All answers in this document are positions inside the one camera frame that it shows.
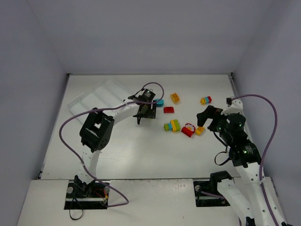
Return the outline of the yellow curved lego brick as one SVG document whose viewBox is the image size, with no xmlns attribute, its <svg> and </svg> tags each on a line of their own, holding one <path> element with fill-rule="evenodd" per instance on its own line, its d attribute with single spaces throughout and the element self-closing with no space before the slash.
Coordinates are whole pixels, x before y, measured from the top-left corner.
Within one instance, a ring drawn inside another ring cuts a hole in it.
<svg viewBox="0 0 301 226">
<path fill-rule="evenodd" d="M 205 131 L 205 128 L 204 127 L 198 127 L 196 130 L 195 130 L 195 134 L 198 135 L 198 136 L 201 136 L 202 133 Z"/>
</svg>

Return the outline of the blue oval lego brick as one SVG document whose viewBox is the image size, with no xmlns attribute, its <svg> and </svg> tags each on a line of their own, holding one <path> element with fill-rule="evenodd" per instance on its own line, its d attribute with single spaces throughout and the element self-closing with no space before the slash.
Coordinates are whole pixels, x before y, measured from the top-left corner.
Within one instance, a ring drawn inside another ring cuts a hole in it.
<svg viewBox="0 0 301 226">
<path fill-rule="evenodd" d="M 154 102 L 156 102 L 157 107 L 163 107 L 164 106 L 164 100 L 161 99 L 154 99 Z"/>
</svg>

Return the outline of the red curved lego brick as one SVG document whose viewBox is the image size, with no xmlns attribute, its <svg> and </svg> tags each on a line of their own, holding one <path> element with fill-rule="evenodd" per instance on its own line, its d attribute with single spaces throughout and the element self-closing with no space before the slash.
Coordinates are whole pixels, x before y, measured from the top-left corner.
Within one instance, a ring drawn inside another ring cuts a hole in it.
<svg viewBox="0 0 301 226">
<path fill-rule="evenodd" d="M 174 108 L 172 106 L 167 106 L 163 108 L 164 113 L 174 113 Z"/>
</svg>

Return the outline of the green lego brick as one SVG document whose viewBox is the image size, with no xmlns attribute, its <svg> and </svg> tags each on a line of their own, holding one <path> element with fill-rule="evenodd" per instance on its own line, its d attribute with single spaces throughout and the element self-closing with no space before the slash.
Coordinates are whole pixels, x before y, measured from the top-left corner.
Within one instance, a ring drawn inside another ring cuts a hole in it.
<svg viewBox="0 0 301 226">
<path fill-rule="evenodd" d="M 147 111 L 148 111 L 148 106 L 147 105 L 141 106 L 141 109 L 140 109 L 141 114 L 145 114 Z"/>
</svg>

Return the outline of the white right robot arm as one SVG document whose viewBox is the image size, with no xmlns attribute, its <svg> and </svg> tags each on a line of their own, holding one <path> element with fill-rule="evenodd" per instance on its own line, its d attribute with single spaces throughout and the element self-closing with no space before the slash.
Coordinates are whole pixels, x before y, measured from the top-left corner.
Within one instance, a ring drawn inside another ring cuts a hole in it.
<svg viewBox="0 0 301 226">
<path fill-rule="evenodd" d="M 286 226 L 288 223 L 280 214 L 260 168 L 261 156 L 254 143 L 244 131 L 245 117 L 240 113 L 223 113 L 223 110 L 209 105 L 197 114 L 198 126 L 207 119 L 211 132 L 217 132 L 229 147 L 229 159 L 244 182 L 247 197 L 238 189 L 227 171 L 210 175 L 215 190 L 230 204 L 244 226 Z"/>
</svg>

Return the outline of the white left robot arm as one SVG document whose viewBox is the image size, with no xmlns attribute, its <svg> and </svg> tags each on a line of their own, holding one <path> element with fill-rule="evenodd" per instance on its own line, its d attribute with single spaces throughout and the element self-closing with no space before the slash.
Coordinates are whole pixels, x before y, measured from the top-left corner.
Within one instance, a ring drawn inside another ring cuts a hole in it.
<svg viewBox="0 0 301 226">
<path fill-rule="evenodd" d="M 84 146 L 81 157 L 90 174 L 96 174 L 100 152 L 108 145 L 115 124 L 128 117 L 136 117 L 137 123 L 140 123 L 141 118 L 155 118 L 154 97 L 155 93 L 145 89 L 137 97 L 129 96 L 115 110 L 94 112 L 87 116 L 79 135 Z"/>
</svg>

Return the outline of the red flower lego brick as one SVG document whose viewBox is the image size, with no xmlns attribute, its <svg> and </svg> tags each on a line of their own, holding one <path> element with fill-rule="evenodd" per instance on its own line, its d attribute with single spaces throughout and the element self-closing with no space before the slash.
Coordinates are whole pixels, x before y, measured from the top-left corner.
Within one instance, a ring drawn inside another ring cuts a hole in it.
<svg viewBox="0 0 301 226">
<path fill-rule="evenodd" d="M 185 134 L 188 137 L 192 137 L 192 135 L 195 133 L 196 128 L 191 123 L 186 123 L 183 128 L 181 129 L 181 132 Z"/>
</svg>

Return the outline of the yellow blue red lego stack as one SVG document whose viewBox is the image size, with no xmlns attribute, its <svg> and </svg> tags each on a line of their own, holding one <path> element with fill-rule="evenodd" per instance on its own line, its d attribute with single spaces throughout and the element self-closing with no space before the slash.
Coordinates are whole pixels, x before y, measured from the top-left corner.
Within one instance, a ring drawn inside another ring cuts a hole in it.
<svg viewBox="0 0 301 226">
<path fill-rule="evenodd" d="M 202 105 L 207 105 L 207 104 L 210 104 L 211 102 L 212 102 L 212 98 L 210 96 L 202 97 L 200 99 L 200 103 Z"/>
</svg>

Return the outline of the green blue yellow lego stack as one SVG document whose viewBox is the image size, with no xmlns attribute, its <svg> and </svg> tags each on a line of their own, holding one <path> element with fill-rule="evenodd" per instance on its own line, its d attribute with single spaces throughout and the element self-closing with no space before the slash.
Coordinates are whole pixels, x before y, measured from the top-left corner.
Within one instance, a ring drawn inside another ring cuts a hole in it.
<svg viewBox="0 0 301 226">
<path fill-rule="evenodd" d="M 171 120 L 169 123 L 164 124 L 164 131 L 172 131 L 179 132 L 181 130 L 181 126 L 178 120 Z"/>
</svg>

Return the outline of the yellow square lego brick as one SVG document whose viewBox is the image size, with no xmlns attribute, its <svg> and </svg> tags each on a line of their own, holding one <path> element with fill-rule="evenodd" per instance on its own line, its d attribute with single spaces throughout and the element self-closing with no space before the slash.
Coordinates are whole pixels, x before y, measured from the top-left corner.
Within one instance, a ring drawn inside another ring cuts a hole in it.
<svg viewBox="0 0 301 226">
<path fill-rule="evenodd" d="M 178 104 L 180 102 L 180 98 L 177 93 L 172 93 L 170 98 L 174 104 Z"/>
</svg>

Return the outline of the clear plastic divided tray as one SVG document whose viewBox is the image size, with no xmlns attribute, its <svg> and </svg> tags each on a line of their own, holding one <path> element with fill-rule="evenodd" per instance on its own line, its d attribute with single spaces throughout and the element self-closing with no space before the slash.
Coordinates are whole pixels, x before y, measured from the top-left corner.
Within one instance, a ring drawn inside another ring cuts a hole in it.
<svg viewBox="0 0 301 226">
<path fill-rule="evenodd" d="M 88 89 L 67 104 L 72 115 L 93 108 L 113 108 L 131 96 L 130 90 L 116 79 L 105 80 Z"/>
</svg>

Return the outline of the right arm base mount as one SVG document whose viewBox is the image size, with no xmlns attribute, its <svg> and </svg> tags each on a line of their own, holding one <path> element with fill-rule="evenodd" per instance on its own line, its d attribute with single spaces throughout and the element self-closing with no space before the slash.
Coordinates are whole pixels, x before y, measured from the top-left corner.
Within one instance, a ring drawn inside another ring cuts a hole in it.
<svg viewBox="0 0 301 226">
<path fill-rule="evenodd" d="M 194 180 L 196 207 L 227 207 L 227 200 L 211 185 L 209 180 Z"/>
</svg>

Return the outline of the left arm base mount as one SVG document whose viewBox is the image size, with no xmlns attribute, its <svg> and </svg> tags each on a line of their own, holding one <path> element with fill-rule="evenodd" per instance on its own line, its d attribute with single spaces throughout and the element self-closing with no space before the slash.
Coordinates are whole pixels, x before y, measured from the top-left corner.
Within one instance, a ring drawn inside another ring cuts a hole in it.
<svg viewBox="0 0 301 226">
<path fill-rule="evenodd" d="M 95 182 L 92 189 L 84 193 L 73 181 L 69 181 L 64 210 L 106 210 L 109 199 L 109 183 Z"/>
</svg>

